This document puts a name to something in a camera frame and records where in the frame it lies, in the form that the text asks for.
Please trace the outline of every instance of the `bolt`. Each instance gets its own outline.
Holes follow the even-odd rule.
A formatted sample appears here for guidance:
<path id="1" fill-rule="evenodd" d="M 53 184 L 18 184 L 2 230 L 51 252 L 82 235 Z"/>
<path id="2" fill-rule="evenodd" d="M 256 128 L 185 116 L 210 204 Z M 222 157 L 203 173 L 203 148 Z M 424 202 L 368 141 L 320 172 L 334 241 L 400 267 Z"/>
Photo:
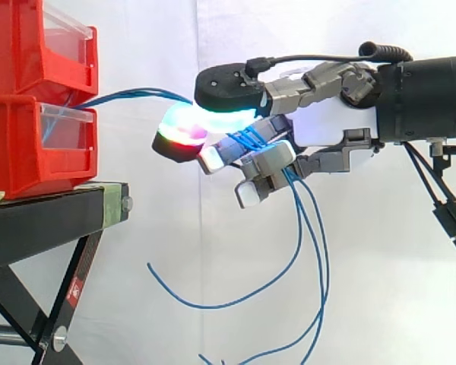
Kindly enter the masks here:
<path id="1" fill-rule="evenodd" d="M 122 199 L 122 210 L 126 213 L 130 212 L 134 207 L 134 199 L 130 196 L 125 196 Z"/>
<path id="2" fill-rule="evenodd" d="M 61 352 L 68 343 L 68 329 L 63 325 L 55 330 L 52 336 L 52 349 L 55 352 Z"/>

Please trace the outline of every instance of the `white wall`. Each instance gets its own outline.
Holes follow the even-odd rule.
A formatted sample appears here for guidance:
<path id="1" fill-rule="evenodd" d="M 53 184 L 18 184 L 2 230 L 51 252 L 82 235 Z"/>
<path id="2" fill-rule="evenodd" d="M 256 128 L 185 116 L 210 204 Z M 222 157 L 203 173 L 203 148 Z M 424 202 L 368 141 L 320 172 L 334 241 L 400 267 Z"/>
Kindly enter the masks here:
<path id="1" fill-rule="evenodd" d="M 398 44 L 416 58 L 456 55 L 456 0 L 52 3 L 98 27 L 102 94 L 151 86 L 190 97 L 198 64 L 353 54 L 365 40 Z M 198 352 L 235 364 L 292 341 L 318 309 L 308 237 L 277 286 L 232 309 L 187 309 L 154 282 L 147 261 L 183 297 L 222 303 L 272 278 L 296 245 L 288 191 L 240 211 L 237 171 L 202 176 L 194 163 L 176 165 L 151 151 L 168 106 L 120 100 L 99 108 L 100 178 L 129 182 L 135 209 L 105 232 L 71 326 L 70 343 L 85 365 L 199 364 Z M 456 159 L 446 177 L 456 191 Z M 456 365 L 456 249 L 404 151 L 387 146 L 350 174 L 308 183 L 325 219 L 332 268 L 325 325 L 309 363 Z M 35 258 L 41 269 L 15 266 L 44 307 L 71 250 Z M 257 363 L 297 364 L 309 342 Z M 0 364 L 26 363 L 22 353 L 5 359 L 0 349 Z"/>

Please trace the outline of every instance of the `blue cable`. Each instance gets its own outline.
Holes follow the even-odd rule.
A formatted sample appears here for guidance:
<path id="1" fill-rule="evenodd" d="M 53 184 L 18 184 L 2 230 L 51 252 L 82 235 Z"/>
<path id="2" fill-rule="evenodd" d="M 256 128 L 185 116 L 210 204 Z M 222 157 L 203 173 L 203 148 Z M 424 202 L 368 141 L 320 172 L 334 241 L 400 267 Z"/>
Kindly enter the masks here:
<path id="1" fill-rule="evenodd" d="M 284 170 L 284 175 L 286 176 L 287 181 L 289 182 L 290 188 L 293 190 L 294 198 L 295 198 L 296 203 L 297 203 L 297 208 L 302 211 L 302 215 L 304 216 L 304 220 L 306 221 L 306 225 L 307 225 L 307 227 L 309 229 L 309 232 L 311 234 L 312 241 L 315 244 L 316 257 L 318 259 L 319 286 L 321 288 L 321 291 L 323 291 L 324 290 L 323 289 L 324 288 L 324 284 L 321 285 L 321 283 L 322 283 L 321 280 L 323 278 L 323 276 L 322 276 L 323 272 L 322 272 L 321 255 L 320 255 L 320 253 L 318 254 L 318 252 L 320 252 L 319 248 L 318 248 L 318 241 L 317 241 L 317 238 L 315 236 L 314 230 L 312 229 L 312 225 L 311 225 L 310 220 L 308 218 L 306 209 L 304 208 L 304 206 L 302 204 L 302 201 L 301 201 L 301 199 L 299 197 L 299 193 L 296 191 L 296 188 L 295 188 L 295 186 L 293 184 L 293 180 L 296 180 L 298 183 L 303 184 L 304 188 L 311 195 L 311 199 L 312 199 L 312 202 L 314 204 L 314 207 L 315 207 L 315 210 L 316 210 L 316 215 L 317 215 L 317 218 L 318 218 L 319 228 L 321 230 L 321 236 L 322 236 L 322 240 L 323 240 L 323 247 L 324 247 L 324 251 L 325 251 L 326 272 L 327 272 L 327 274 L 326 274 L 326 288 L 325 288 L 325 292 L 322 293 L 323 295 L 322 295 L 321 307 L 320 307 L 318 313 L 316 314 L 315 318 L 312 320 L 312 323 L 309 325 L 309 327 L 295 341 L 293 341 L 293 342 L 291 342 L 289 344 L 286 344 L 286 345 L 284 345 L 284 346 L 282 346 L 280 348 L 276 348 L 276 349 L 273 349 L 273 350 L 262 352 L 260 354 L 256 354 L 256 355 L 250 357 L 249 359 L 242 361 L 240 363 L 240 365 L 245 365 L 245 364 L 250 363 L 253 360 L 256 360 L 256 359 L 258 359 L 260 357 L 265 357 L 265 356 L 268 356 L 268 355 L 271 355 L 271 354 L 276 354 L 278 352 L 285 351 L 285 350 L 297 345 L 298 343 L 300 343 L 304 339 L 305 336 L 307 336 L 308 333 L 310 333 L 310 331 L 314 328 L 316 322 L 319 320 L 318 328 L 316 329 L 315 340 L 313 340 L 312 345 L 311 345 L 311 347 L 309 349 L 309 352 L 308 352 L 308 354 L 310 355 L 312 353 L 312 351 L 314 350 L 315 343 L 317 343 L 319 333 L 321 332 L 321 325 L 320 324 L 322 324 L 322 321 L 320 319 L 324 315 L 324 307 L 325 307 L 325 304 L 326 304 L 326 299 L 328 298 L 328 291 L 329 291 L 329 259 L 328 259 L 329 255 L 328 255 L 328 244 L 327 244 L 327 240 L 326 240 L 325 229 L 324 229 L 324 225 L 322 223 L 322 218 L 321 218 L 321 213 L 319 211 L 318 203 L 315 200 L 315 196 L 312 193 L 311 189 L 297 175 L 294 175 L 292 173 L 288 173 L 285 170 Z"/>
<path id="2" fill-rule="evenodd" d="M 326 300 L 328 298 L 328 291 L 329 291 L 329 284 L 330 284 L 330 264 L 329 264 L 328 243 L 326 241 L 326 234 L 325 234 L 324 224 L 322 222 L 321 212 L 319 211 L 319 207 L 318 207 L 318 203 L 316 201 L 316 198 L 315 198 L 314 194 L 312 193 L 312 190 L 308 187 L 308 185 L 301 178 L 299 178 L 298 176 L 295 176 L 295 179 L 309 193 L 309 196 L 311 197 L 311 200 L 312 200 L 312 204 L 315 207 L 316 216 L 318 218 L 319 227 L 321 229 L 321 235 L 322 235 L 322 240 L 323 240 L 323 250 L 325 251 L 325 261 L 326 261 L 326 293 L 325 293 L 325 298 L 324 298 L 324 301 L 321 300 L 321 309 L 320 309 L 321 315 L 320 315 L 320 319 L 319 319 L 318 328 L 316 329 L 316 333 L 315 333 L 314 339 L 312 341 L 311 347 L 309 348 L 307 354 L 302 359 L 302 364 L 304 364 L 304 363 L 306 363 L 306 361 L 311 356 L 311 354 L 312 354 L 312 352 L 313 352 L 313 350 L 314 350 L 314 348 L 315 348 L 315 346 L 316 346 L 316 344 L 318 342 L 319 335 L 321 334 L 322 322 L 323 322 L 324 312 L 325 312 L 325 304 L 326 304 Z"/>
<path id="3" fill-rule="evenodd" d="M 199 358 L 200 358 L 201 360 L 203 360 L 203 362 L 204 362 L 205 365 L 214 365 L 213 363 L 211 363 L 211 362 L 210 362 L 206 357 L 204 357 L 203 355 L 199 354 L 198 356 L 199 356 Z"/>
<path id="4" fill-rule="evenodd" d="M 263 144 L 261 144 L 260 142 L 257 142 L 255 139 L 253 139 L 252 137 L 250 137 L 250 135 L 248 133 L 246 133 L 245 131 L 239 131 L 239 134 L 244 138 L 246 139 L 247 141 L 249 141 L 251 144 L 253 144 L 256 148 L 262 148 L 264 147 L 265 145 L 265 142 L 263 142 Z"/>
<path id="5" fill-rule="evenodd" d="M 246 127 L 246 130 L 252 133 L 262 144 L 267 144 L 267 142 L 265 142 L 264 138 L 260 135 L 260 133 L 258 133 L 257 130 L 253 128 L 251 125 Z"/>
<path id="6" fill-rule="evenodd" d="M 243 147 L 245 147 L 249 151 L 254 151 L 256 149 L 254 146 L 250 145 L 250 143 L 248 143 L 247 141 L 245 141 L 244 139 L 242 139 L 240 137 L 235 136 L 232 133 L 227 133 L 226 135 L 228 137 L 230 137 L 231 139 L 233 139 L 236 143 L 238 143 L 238 144 L 242 145 Z"/>
<path id="7" fill-rule="evenodd" d="M 251 297 L 261 293 L 263 290 L 267 289 L 268 287 L 272 286 L 273 284 L 275 284 L 277 281 L 279 281 L 289 270 L 290 268 L 292 268 L 294 262 L 296 261 L 297 257 L 299 256 L 299 252 L 301 250 L 301 247 L 302 247 L 302 218 L 301 218 L 301 214 L 300 214 L 300 211 L 297 210 L 297 223 L 299 225 L 299 230 L 298 230 L 298 239 L 297 239 L 297 247 L 296 247 L 296 251 L 294 252 L 294 255 L 293 257 L 291 258 L 291 260 L 289 261 L 289 263 L 287 264 L 287 266 L 275 277 L 273 278 L 272 280 L 270 280 L 268 283 L 266 283 L 265 285 L 262 285 L 261 287 L 259 287 L 259 289 L 257 290 L 254 290 L 252 291 L 250 294 L 247 294 L 245 295 L 244 297 L 241 297 L 237 300 L 233 300 L 231 302 L 228 302 L 228 303 L 224 303 L 224 304 L 217 304 L 217 305 L 212 305 L 212 306 L 205 306 L 205 305 L 201 305 L 201 304 L 196 304 L 196 303 L 191 303 L 191 302 L 188 302 L 187 300 L 185 299 L 182 299 L 179 295 L 177 295 L 176 293 L 174 293 L 168 286 L 167 284 L 160 278 L 160 276 L 155 272 L 154 268 L 152 268 L 152 265 L 150 263 L 147 263 L 147 267 L 150 271 L 150 273 L 154 276 L 154 278 L 157 280 L 157 282 L 160 284 L 160 286 L 163 287 L 163 289 L 165 291 L 167 291 L 167 293 L 169 293 L 174 299 L 176 299 L 177 301 L 179 301 L 180 303 L 186 305 L 186 306 L 189 306 L 191 308 L 195 308 L 195 309 L 222 309 L 222 308 L 228 308 L 229 306 L 234 306 L 236 304 L 239 304 L 241 302 L 244 302 L 246 301 L 247 299 L 250 299 Z"/>
<path id="8" fill-rule="evenodd" d="M 89 102 L 76 106 L 75 109 L 86 109 L 91 108 L 92 106 L 108 103 L 109 101 L 116 99 L 133 99 L 136 97 L 162 97 L 164 99 L 170 99 L 174 101 L 192 104 L 192 102 L 189 99 L 186 99 L 181 95 L 173 93 L 172 91 L 159 89 L 155 87 L 143 87 L 138 89 L 122 90 L 110 95 L 106 95 L 104 97 L 98 97 L 95 100 L 91 100 Z"/>
<path id="9" fill-rule="evenodd" d="M 53 131 L 54 128 L 55 128 L 55 125 L 57 124 L 59 118 L 64 114 L 65 109 L 69 106 L 72 97 L 73 97 L 73 93 L 71 92 L 71 93 L 69 94 L 69 96 L 68 96 L 68 99 L 66 100 L 66 102 L 65 102 L 64 105 L 62 106 L 62 109 L 59 111 L 58 115 L 54 118 L 54 121 L 53 121 L 52 123 L 51 123 L 51 122 L 48 122 L 48 123 L 47 123 L 47 129 L 46 129 L 46 131 L 44 132 L 43 139 L 42 139 L 43 145 L 44 145 L 44 143 L 47 142 L 47 140 L 48 140 L 49 137 L 51 136 L 52 131 Z"/>

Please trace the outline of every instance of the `stacked red bins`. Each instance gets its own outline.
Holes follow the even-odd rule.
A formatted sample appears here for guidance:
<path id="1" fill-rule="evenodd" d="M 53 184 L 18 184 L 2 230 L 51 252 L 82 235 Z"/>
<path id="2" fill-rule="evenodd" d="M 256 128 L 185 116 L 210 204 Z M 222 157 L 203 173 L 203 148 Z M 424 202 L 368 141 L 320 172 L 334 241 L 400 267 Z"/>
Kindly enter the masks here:
<path id="1" fill-rule="evenodd" d="M 97 174 L 97 32 L 43 0 L 0 0 L 0 195 L 63 192 Z"/>

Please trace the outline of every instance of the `black table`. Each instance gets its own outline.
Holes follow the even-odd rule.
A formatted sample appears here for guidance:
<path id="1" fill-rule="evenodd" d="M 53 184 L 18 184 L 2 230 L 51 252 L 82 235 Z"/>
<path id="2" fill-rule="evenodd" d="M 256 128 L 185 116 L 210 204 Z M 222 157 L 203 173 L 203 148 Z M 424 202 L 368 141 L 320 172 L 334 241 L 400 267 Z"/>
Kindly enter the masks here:
<path id="1" fill-rule="evenodd" d="M 128 219 L 128 185 L 92 182 L 72 192 L 0 202 L 0 344 L 32 348 L 32 365 L 80 365 L 68 329 L 103 230 Z M 47 316 L 10 264 L 78 240 Z"/>

